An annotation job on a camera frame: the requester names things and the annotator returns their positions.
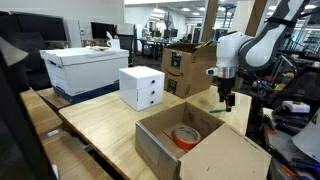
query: office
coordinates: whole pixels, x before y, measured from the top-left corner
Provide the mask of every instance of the office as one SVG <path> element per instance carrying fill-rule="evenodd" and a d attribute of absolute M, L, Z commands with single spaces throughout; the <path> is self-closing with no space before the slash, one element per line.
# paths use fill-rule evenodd
<path fill-rule="evenodd" d="M 43 177 L 43 175 L 50 174 L 51 179 L 56 179 L 53 175 L 54 170 L 46 167 L 57 165 L 53 169 L 58 170 L 60 179 L 174 179 L 178 176 L 184 179 L 188 177 L 191 179 L 192 177 L 193 179 L 199 179 L 197 177 L 201 177 L 200 179 L 236 179 L 239 174 L 244 174 L 244 179 L 265 179 L 268 171 L 274 172 L 274 169 L 277 168 L 282 172 L 280 177 L 286 177 L 289 174 L 294 177 L 317 178 L 312 171 L 313 169 L 301 169 L 299 165 L 302 163 L 301 159 L 307 158 L 312 160 L 312 165 L 318 165 L 318 151 L 312 149 L 313 147 L 308 143 L 316 144 L 319 142 L 317 139 L 305 141 L 299 135 L 299 131 L 304 132 L 303 127 L 305 126 L 317 129 L 317 123 L 314 122 L 318 117 L 319 98 L 316 95 L 318 94 L 316 87 L 318 83 L 310 83 L 310 86 L 303 84 L 306 79 L 317 81 L 319 77 L 317 69 L 317 60 L 319 59 L 317 27 L 319 22 L 316 16 L 318 2 L 303 1 L 305 4 L 299 4 L 301 1 L 295 1 L 295 4 L 287 4 L 286 1 L 280 1 L 280 4 L 277 4 L 278 2 L 275 1 L 267 3 L 260 1 L 229 2 L 227 0 L 224 2 L 201 1 L 194 2 L 198 3 L 194 9 L 182 5 L 181 7 L 174 6 L 174 4 L 170 6 L 170 3 L 174 2 L 165 2 L 168 3 L 166 6 L 161 3 L 141 5 L 139 2 L 133 4 L 133 2 L 116 0 L 33 2 L 2 2 L 0 11 L 4 13 L 4 16 L 0 17 L 9 16 L 8 19 L 13 22 L 11 24 L 16 24 L 10 28 L 16 27 L 16 29 L 7 28 L 9 23 L 7 26 L 3 26 L 6 28 L 2 28 L 2 31 L 14 29 L 15 32 L 13 35 L 11 32 L 1 32 L 0 42 L 2 47 L 1 73 L 4 74 L 2 77 L 5 77 L 1 78 L 1 84 L 6 85 L 1 87 L 1 94 L 17 93 L 15 91 L 17 89 L 10 89 L 16 85 L 13 84 L 16 81 L 12 79 L 13 76 L 10 74 L 12 68 L 19 67 L 20 71 L 14 69 L 14 72 L 20 73 L 18 77 L 28 79 L 28 81 L 22 81 L 27 83 L 20 87 L 22 90 L 26 90 L 21 94 L 22 102 L 16 100 L 16 96 L 3 98 L 1 107 L 4 108 L 1 111 L 1 118 L 6 120 L 3 121 L 6 126 L 2 125 L 1 127 L 8 127 L 9 130 L 20 128 L 20 135 L 28 138 L 28 143 L 33 143 L 34 149 L 38 148 L 40 152 L 45 152 L 25 157 L 26 164 L 31 168 L 42 165 L 43 170 L 41 171 L 33 172 L 31 170 L 35 176 Z M 297 17 L 285 19 L 286 17 L 282 17 L 283 14 L 279 15 L 280 10 L 277 10 L 276 7 L 279 9 L 279 7 L 287 6 L 292 6 L 289 9 L 294 12 L 291 13 L 295 13 L 297 16 L 306 14 L 306 16 L 299 17 L 299 19 Z M 247 12 L 246 9 L 250 9 L 249 7 L 254 10 L 254 18 L 252 18 L 252 13 L 244 14 Z M 183 11 L 183 8 L 188 8 L 191 12 Z M 164 11 L 163 16 L 161 15 L 164 20 L 155 19 L 157 18 L 155 15 L 161 13 L 154 11 L 159 12 L 159 9 L 162 10 L 161 12 Z M 206 15 L 208 17 L 200 21 L 201 18 L 194 17 L 200 15 L 191 16 L 196 11 L 204 17 Z M 143 16 L 141 12 L 148 14 L 148 16 Z M 37 20 L 40 22 L 39 14 L 40 19 L 45 19 L 46 22 L 52 22 L 54 19 L 56 22 L 54 28 L 57 29 L 54 35 L 57 36 L 53 37 L 48 28 L 39 29 L 39 27 L 46 27 L 44 25 L 27 26 L 29 23 L 26 23 L 25 19 L 33 18 L 30 22 L 34 23 Z M 226 18 L 221 20 L 219 14 L 226 15 Z M 165 21 L 171 22 L 169 29 L 166 29 Z M 281 31 L 277 29 L 279 31 L 276 32 L 285 32 L 286 37 L 291 38 L 272 36 L 271 38 L 275 38 L 274 41 L 264 41 L 270 29 L 263 27 L 274 24 L 277 24 L 276 27 L 290 26 L 291 29 L 282 29 Z M 27 27 L 38 29 L 36 32 L 27 32 Z M 64 33 L 63 31 L 58 33 L 61 27 L 63 27 Z M 196 42 L 194 37 L 197 29 L 200 30 L 200 33 Z M 229 32 L 233 30 L 239 32 L 224 34 L 224 29 Z M 32 37 L 25 37 L 24 33 L 35 34 Z M 190 41 L 187 37 L 189 33 L 192 34 Z M 124 42 L 123 38 L 128 36 L 133 39 L 131 40 L 132 45 L 125 48 L 122 42 Z M 255 39 L 257 41 L 247 42 L 250 40 L 250 37 L 247 36 L 259 38 Z M 230 39 L 233 40 L 233 43 L 226 43 Z M 153 41 L 153 45 L 152 43 L 144 45 L 141 41 L 146 41 L 146 43 Z M 33 42 L 37 42 L 37 44 L 31 46 L 30 44 Z M 279 42 L 276 44 L 276 48 L 272 48 L 273 42 Z M 222 47 L 221 44 L 226 43 L 224 49 L 219 48 L 219 43 L 220 47 Z M 259 60 L 260 64 L 252 63 L 252 58 L 249 55 L 255 51 L 256 47 L 259 47 L 259 43 L 265 43 L 268 46 L 264 46 L 264 51 L 260 50 L 259 53 L 255 53 L 254 59 L 260 59 L 260 54 L 262 56 L 266 52 L 281 53 L 264 54 L 263 57 L 269 58 L 262 58 Z M 10 53 L 6 53 L 9 51 L 3 50 L 3 47 L 6 47 L 6 50 L 9 47 Z M 234 60 L 232 57 L 225 57 L 226 55 L 232 56 L 232 53 L 236 54 L 238 61 L 230 61 L 222 67 L 221 59 Z M 30 60 L 34 62 L 32 60 L 35 58 L 37 58 L 38 64 L 27 64 L 27 62 L 30 63 Z M 47 77 L 47 81 L 41 83 L 44 76 Z M 217 76 L 213 84 L 212 76 Z M 180 85 L 184 83 L 186 84 L 185 90 L 182 90 Z M 301 89 L 298 91 L 295 89 L 296 87 L 302 87 L 303 91 Z M 178 92 L 182 91 L 186 95 L 185 97 L 179 95 Z M 275 94 L 285 93 L 291 93 L 289 94 L 290 98 L 287 96 L 274 98 Z M 126 96 L 129 96 L 129 99 L 134 97 L 134 103 L 137 103 L 138 107 L 142 107 L 142 109 L 134 108 Z M 16 106 L 17 104 L 26 108 L 25 112 L 28 113 L 28 116 Z M 278 107 L 285 107 L 285 110 L 282 112 Z M 296 115 L 292 113 L 299 113 L 300 120 L 291 121 L 288 117 Z M 28 117 L 34 128 L 29 126 L 30 124 L 26 124 L 29 121 L 23 121 Z M 283 125 L 281 123 L 284 117 L 285 121 L 290 124 Z M 16 124 L 21 127 L 10 126 L 9 119 L 17 121 Z M 188 120 L 199 122 L 199 124 L 190 123 Z M 177 127 L 177 125 L 182 126 L 181 124 L 187 130 L 181 130 Z M 262 124 L 266 124 L 267 127 L 260 128 Z M 191 136 L 191 139 L 199 137 L 198 132 L 203 139 L 200 142 L 197 141 L 198 144 L 195 147 L 192 146 L 194 149 L 189 151 L 188 148 L 181 147 L 181 144 L 178 145 L 179 143 L 174 140 L 176 139 L 173 135 L 175 131 L 196 134 Z M 223 136 L 226 138 L 212 138 L 216 133 L 218 133 L 218 137 L 219 133 L 226 133 Z M 281 143 L 278 146 L 279 143 L 275 142 L 288 142 L 288 139 L 277 139 L 278 136 L 274 133 L 283 135 L 289 140 L 292 139 L 291 144 Z M 147 134 L 148 136 L 139 136 L 139 134 Z M 78 139 L 75 140 L 72 135 L 77 135 Z M 19 137 L 16 136 L 20 149 L 26 154 L 38 152 L 24 149 L 26 141 L 18 139 Z M 268 139 L 269 144 L 280 151 L 283 148 L 294 152 L 300 149 L 297 156 L 280 152 L 288 161 L 296 162 L 297 166 L 292 167 L 283 159 L 277 159 L 276 151 L 267 144 L 268 140 L 264 144 L 261 143 L 262 139 Z M 307 149 L 301 147 L 301 141 L 306 144 Z M 199 152 L 199 148 L 210 150 L 210 152 L 203 150 L 203 153 L 196 153 Z M 225 156 L 219 156 L 219 150 Z M 40 156 L 43 157 L 42 162 L 37 161 L 37 163 L 30 164 L 31 157 Z M 172 158 L 174 163 L 170 165 L 163 163 L 164 157 L 174 157 Z M 213 165 L 215 165 L 213 169 L 219 170 L 221 174 L 211 173 Z M 225 166 L 230 167 L 230 165 L 234 166 L 234 169 L 238 169 L 236 176 L 223 170 L 226 169 Z M 2 169 L 4 170 L 2 174 L 4 178 L 23 174 L 16 173 L 17 171 L 14 170 L 6 171 L 6 168 L 7 166 Z M 188 168 L 198 168 L 198 172 L 201 173 L 192 173 Z"/>

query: drawer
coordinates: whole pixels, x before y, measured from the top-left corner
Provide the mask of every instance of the drawer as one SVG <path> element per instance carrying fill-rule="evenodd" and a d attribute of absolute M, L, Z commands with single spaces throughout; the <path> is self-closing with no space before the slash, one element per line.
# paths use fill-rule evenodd
<path fill-rule="evenodd" d="M 137 89 L 160 86 L 160 75 L 137 79 Z"/>
<path fill-rule="evenodd" d="M 162 102 L 162 96 L 160 95 L 152 96 L 137 102 L 138 102 L 138 111 L 139 111 L 141 109 L 144 109 Z"/>
<path fill-rule="evenodd" d="M 143 100 L 146 98 L 150 98 L 153 96 L 158 96 L 163 93 L 163 89 L 160 88 L 160 86 L 155 86 L 155 87 L 149 87 L 149 88 L 144 88 L 144 89 L 139 89 L 138 90 L 138 101 Z"/>

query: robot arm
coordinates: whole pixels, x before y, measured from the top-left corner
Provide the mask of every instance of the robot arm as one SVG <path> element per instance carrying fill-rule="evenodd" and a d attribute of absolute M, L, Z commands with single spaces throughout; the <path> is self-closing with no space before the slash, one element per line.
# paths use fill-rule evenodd
<path fill-rule="evenodd" d="M 219 38 L 216 67 L 207 74 L 218 77 L 220 102 L 226 102 L 231 111 L 235 96 L 231 89 L 235 84 L 238 65 L 249 71 L 267 68 L 276 56 L 280 41 L 292 32 L 300 13 L 310 0 L 282 0 L 263 30 L 256 37 L 241 32 L 230 32 Z"/>

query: wooden tabletop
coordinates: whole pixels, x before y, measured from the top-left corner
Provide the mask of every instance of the wooden tabletop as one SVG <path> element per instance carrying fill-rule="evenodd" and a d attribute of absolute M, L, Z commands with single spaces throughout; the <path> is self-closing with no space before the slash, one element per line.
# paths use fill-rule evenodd
<path fill-rule="evenodd" d="M 63 99 L 62 97 L 54 93 L 53 88 L 43 89 L 43 90 L 37 91 L 37 93 L 45 101 L 47 101 L 50 105 L 52 105 L 55 110 L 59 110 L 61 108 L 64 108 L 70 105 L 70 103 L 67 100 Z"/>
<path fill-rule="evenodd" d="M 204 110 L 225 108 L 224 103 L 218 102 L 216 92 L 217 88 L 212 86 L 187 99 L 164 92 L 161 104 L 137 112 L 124 103 L 119 97 L 119 91 L 116 91 L 68 106 L 59 113 L 125 178 L 157 179 L 135 150 L 135 123 L 186 100 Z M 245 133 L 251 97 L 236 93 L 236 103 L 231 113 L 213 116 L 222 118 L 221 120 Z"/>
<path fill-rule="evenodd" d="M 112 179 L 66 132 L 43 140 L 42 145 L 51 164 L 57 165 L 61 180 Z"/>
<path fill-rule="evenodd" d="M 33 89 L 30 88 L 20 96 L 39 136 L 61 126 L 62 120 Z"/>

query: ceiling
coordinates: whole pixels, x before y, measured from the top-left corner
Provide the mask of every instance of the ceiling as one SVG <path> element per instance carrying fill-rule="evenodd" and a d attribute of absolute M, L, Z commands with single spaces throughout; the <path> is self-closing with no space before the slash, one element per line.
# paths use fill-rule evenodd
<path fill-rule="evenodd" d="M 237 2 L 241 0 L 220 0 L 219 4 L 221 6 L 230 6 L 234 5 L 236 6 Z M 204 15 L 204 11 L 200 11 L 198 8 L 199 7 L 205 7 L 206 0 L 195 0 L 195 1 L 182 1 L 182 2 L 165 2 L 165 3 L 149 3 L 149 4 L 136 4 L 136 5 L 126 5 L 126 6 L 137 6 L 137 7 L 142 7 L 142 6 L 154 6 L 158 7 L 159 9 L 163 10 L 170 10 L 177 12 L 179 14 L 182 14 L 186 17 L 202 17 Z M 278 0 L 271 0 L 270 6 L 275 6 L 277 5 Z M 310 0 L 310 3 L 312 5 L 317 5 L 320 6 L 320 1 L 319 0 Z M 189 12 L 182 11 L 181 8 L 188 8 L 190 9 Z M 228 12 L 234 13 L 235 8 L 230 9 Z M 225 11 L 220 11 L 218 10 L 217 12 L 217 17 L 224 17 L 225 16 Z"/>

